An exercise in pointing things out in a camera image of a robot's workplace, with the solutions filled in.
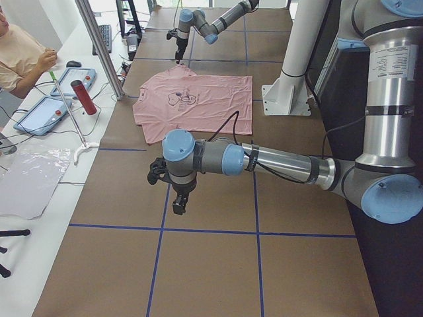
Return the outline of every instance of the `blue joint cap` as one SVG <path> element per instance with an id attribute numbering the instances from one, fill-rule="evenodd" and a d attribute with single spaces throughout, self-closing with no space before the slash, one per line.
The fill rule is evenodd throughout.
<path id="1" fill-rule="evenodd" d="M 194 18 L 190 9 L 182 9 L 179 14 L 179 21 L 190 22 Z"/>
<path id="2" fill-rule="evenodd" d="M 229 144 L 222 157 L 224 175 L 239 175 L 243 171 L 244 149 L 240 145 Z"/>
<path id="3" fill-rule="evenodd" d="M 217 41 L 218 37 L 217 37 L 217 34 L 213 33 L 213 34 L 207 35 L 204 39 L 206 40 L 208 44 L 213 44 L 214 42 Z"/>
<path id="4" fill-rule="evenodd" d="M 176 129 L 168 132 L 161 144 L 163 157 L 169 162 L 179 162 L 192 153 L 196 140 L 188 131 Z"/>
<path id="5" fill-rule="evenodd" d="M 351 40 L 348 38 L 338 38 L 338 50 L 356 50 L 357 52 L 362 52 L 369 50 L 368 46 L 364 44 L 361 40 Z"/>
<path id="6" fill-rule="evenodd" d="M 381 0 L 386 9 L 405 18 L 422 18 L 422 0 Z"/>
<path id="7" fill-rule="evenodd" d="M 423 208 L 423 186 L 406 174 L 386 176 L 370 186 L 362 197 L 364 213 L 382 223 L 403 223 Z"/>

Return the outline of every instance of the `white pillar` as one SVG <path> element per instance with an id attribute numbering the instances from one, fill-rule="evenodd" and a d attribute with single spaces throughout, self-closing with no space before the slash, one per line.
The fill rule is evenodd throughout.
<path id="1" fill-rule="evenodd" d="M 299 2 L 280 77 L 273 85 L 262 86 L 264 113 L 267 116 L 311 114 L 303 75 L 307 70 L 329 1 Z"/>

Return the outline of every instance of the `black stand leg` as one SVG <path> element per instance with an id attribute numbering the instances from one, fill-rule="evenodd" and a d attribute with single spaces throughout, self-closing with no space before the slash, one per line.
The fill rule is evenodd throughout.
<path id="1" fill-rule="evenodd" d="M 0 275 L 4 278 L 11 276 L 11 272 L 0 264 Z"/>
<path id="2" fill-rule="evenodd" d="M 9 230 L 0 231 L 0 236 L 28 236 L 31 232 L 28 229 L 25 230 Z M 7 249 L 0 246 L 0 253 L 6 253 Z M 0 264 L 0 275 L 4 278 L 11 276 L 11 272 Z"/>

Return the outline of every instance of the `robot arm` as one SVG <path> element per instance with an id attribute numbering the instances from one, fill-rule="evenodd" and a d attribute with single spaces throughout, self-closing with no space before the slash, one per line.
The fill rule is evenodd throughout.
<path id="1" fill-rule="evenodd" d="M 343 48 L 363 47 L 360 41 L 370 48 L 363 154 L 354 162 L 322 160 L 221 139 L 196 141 L 187 131 L 174 130 L 163 140 L 164 157 L 152 163 L 149 182 L 172 184 L 178 194 L 175 213 L 185 212 L 197 172 L 238 175 L 244 169 L 317 184 L 383 223 L 402 223 L 420 212 L 423 185 L 412 175 L 408 139 L 423 2 L 343 0 L 341 9 Z"/>
<path id="2" fill-rule="evenodd" d="M 253 12 L 258 5 L 258 0 L 244 0 L 230 8 L 221 17 L 216 19 L 212 24 L 206 21 L 206 15 L 203 10 L 191 11 L 183 9 L 179 16 L 178 28 L 167 32 L 166 39 L 176 38 L 178 49 L 174 58 L 179 63 L 184 58 L 185 49 L 188 45 L 191 26 L 206 40 L 208 44 L 217 41 L 217 35 L 227 29 L 236 20 L 245 14 Z"/>
<path id="3" fill-rule="evenodd" d="M 195 140 L 181 129 L 169 132 L 162 144 L 163 157 L 151 163 L 148 181 L 152 185 L 158 180 L 172 185 L 176 192 L 173 211 L 177 215 L 186 211 L 188 196 L 197 184 L 197 172 L 236 176 L 243 170 L 318 185 L 385 223 L 407 221 L 423 208 L 423 186 L 407 174 L 370 172 L 356 168 L 350 161 L 237 145 L 222 138 L 213 142 Z"/>

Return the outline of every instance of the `sticker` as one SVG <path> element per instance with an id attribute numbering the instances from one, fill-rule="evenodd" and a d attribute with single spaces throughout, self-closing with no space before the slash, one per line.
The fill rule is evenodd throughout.
<path id="1" fill-rule="evenodd" d="M 413 81 L 417 50 L 417 45 L 410 45 L 371 52 L 369 82 L 396 78 Z"/>

